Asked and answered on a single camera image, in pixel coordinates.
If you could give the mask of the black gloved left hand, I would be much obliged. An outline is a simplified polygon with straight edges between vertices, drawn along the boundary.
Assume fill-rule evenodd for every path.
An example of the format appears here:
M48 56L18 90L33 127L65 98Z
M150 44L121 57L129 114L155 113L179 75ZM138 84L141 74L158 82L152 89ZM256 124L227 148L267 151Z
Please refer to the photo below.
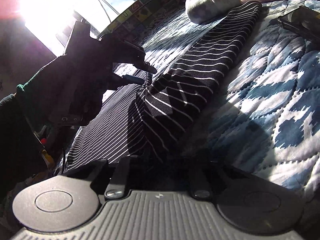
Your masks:
M49 121L49 115L70 77L71 68L67 63L63 54L43 66L27 83L17 87L17 100L36 131L44 125L57 126Z

